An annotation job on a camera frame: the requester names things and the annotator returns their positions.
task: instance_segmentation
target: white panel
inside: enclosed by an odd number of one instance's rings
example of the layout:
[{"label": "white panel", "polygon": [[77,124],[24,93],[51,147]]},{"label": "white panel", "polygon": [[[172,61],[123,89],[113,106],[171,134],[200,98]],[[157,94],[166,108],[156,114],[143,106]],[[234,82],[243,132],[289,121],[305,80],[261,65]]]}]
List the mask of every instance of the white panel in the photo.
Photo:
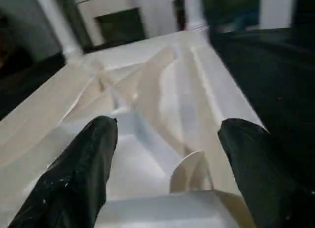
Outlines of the white panel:
[{"label": "white panel", "polygon": [[288,28],[294,0],[260,0],[260,28]]},{"label": "white panel", "polygon": [[99,24],[94,18],[94,14],[90,8],[90,4],[88,2],[83,2],[78,4],[78,8],[93,45],[99,46],[103,44],[105,42],[105,39],[102,36]]}]

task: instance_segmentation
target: white post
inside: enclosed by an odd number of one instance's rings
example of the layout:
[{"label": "white post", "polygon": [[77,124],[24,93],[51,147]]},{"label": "white post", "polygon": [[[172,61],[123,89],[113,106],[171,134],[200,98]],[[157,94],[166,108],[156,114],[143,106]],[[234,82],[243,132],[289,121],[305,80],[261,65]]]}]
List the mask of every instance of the white post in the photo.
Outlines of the white post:
[{"label": "white post", "polygon": [[187,30],[206,31],[208,29],[201,0],[185,0],[185,10]]},{"label": "white post", "polygon": [[82,49],[76,41],[73,32],[63,17],[55,0],[37,0],[42,7],[48,21],[50,22],[59,43],[63,49],[63,55],[67,60],[79,57],[83,54]]},{"label": "white post", "polygon": [[288,28],[291,25],[294,0],[260,0],[260,28]]}]

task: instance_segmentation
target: white painted wood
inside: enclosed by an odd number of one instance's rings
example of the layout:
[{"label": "white painted wood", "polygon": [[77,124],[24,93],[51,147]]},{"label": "white painted wood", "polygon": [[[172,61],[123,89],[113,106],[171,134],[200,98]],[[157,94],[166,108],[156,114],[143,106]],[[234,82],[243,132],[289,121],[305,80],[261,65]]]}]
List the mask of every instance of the white painted wood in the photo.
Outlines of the white painted wood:
[{"label": "white painted wood", "polygon": [[85,27],[90,36],[90,39],[94,46],[99,46],[105,43],[105,39],[101,33],[99,24],[96,22],[93,13],[91,12],[91,6],[88,2],[78,4],[79,12],[83,18]]},{"label": "white painted wood", "polygon": [[238,228],[213,191],[108,201],[95,228]]},{"label": "white painted wood", "polygon": [[291,25],[294,0],[260,0],[260,28],[288,28]]},{"label": "white painted wood", "polygon": [[187,30],[207,30],[207,22],[203,16],[201,0],[185,0],[185,9]]},{"label": "white painted wood", "polygon": [[141,7],[140,16],[147,38],[160,35],[155,2],[155,0],[138,0],[138,5]]},{"label": "white painted wood", "polygon": [[173,0],[153,0],[153,2],[156,7],[159,35],[175,33],[178,28]]},{"label": "white painted wood", "polygon": [[60,11],[55,0],[38,0],[48,21],[50,22],[59,43],[62,46],[63,54],[69,60],[82,55],[82,49],[75,39],[73,32]]},{"label": "white painted wood", "polygon": [[101,34],[96,17],[138,7],[147,38],[163,34],[159,30],[155,0],[75,0],[75,2],[94,46],[106,41]]}]

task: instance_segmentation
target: white wall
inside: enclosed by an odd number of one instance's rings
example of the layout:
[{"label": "white wall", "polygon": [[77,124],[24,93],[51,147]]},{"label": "white wall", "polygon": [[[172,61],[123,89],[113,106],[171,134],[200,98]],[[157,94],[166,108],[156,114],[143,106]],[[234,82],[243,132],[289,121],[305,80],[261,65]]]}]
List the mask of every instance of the white wall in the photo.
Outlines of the white wall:
[{"label": "white wall", "polygon": [[36,0],[0,0],[0,10],[9,18],[17,42],[36,61],[61,51]]},{"label": "white wall", "polygon": [[288,28],[294,0],[260,0],[260,28]]}]

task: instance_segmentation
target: white baluster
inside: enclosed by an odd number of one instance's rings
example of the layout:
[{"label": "white baluster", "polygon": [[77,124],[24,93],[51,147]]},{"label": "white baluster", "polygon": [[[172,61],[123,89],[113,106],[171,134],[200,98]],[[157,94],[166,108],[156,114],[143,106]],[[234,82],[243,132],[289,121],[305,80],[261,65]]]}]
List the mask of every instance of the white baluster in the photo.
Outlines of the white baluster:
[{"label": "white baluster", "polygon": [[37,0],[51,24],[59,43],[63,49],[63,55],[67,60],[82,55],[82,49],[74,37],[74,34],[63,17],[55,0]]},{"label": "white baluster", "polygon": [[207,22],[203,15],[201,0],[185,0],[186,29],[196,31],[206,31]]}]

